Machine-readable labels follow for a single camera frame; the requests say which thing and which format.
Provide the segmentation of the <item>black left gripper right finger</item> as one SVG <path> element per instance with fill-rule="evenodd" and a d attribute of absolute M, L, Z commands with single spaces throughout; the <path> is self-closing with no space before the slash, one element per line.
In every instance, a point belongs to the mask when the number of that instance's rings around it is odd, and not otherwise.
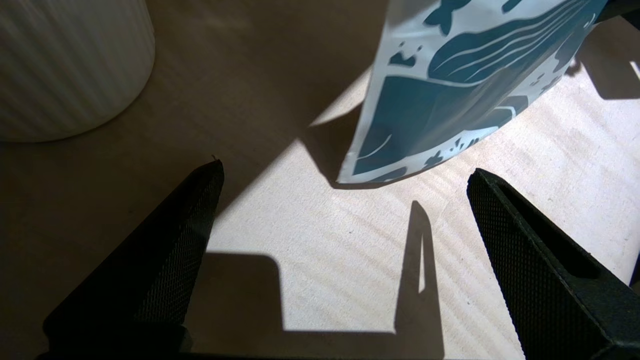
<path fill-rule="evenodd" d="M 637 360 L 640 299 L 503 178 L 467 182 L 478 231 L 527 360 Z"/>

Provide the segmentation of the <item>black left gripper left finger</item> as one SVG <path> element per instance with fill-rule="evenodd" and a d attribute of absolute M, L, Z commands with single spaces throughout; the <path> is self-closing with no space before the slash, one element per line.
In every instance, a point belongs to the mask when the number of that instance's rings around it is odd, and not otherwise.
<path fill-rule="evenodd" d="M 45 319 L 46 357 L 174 357 L 225 179 L 190 173 Z"/>

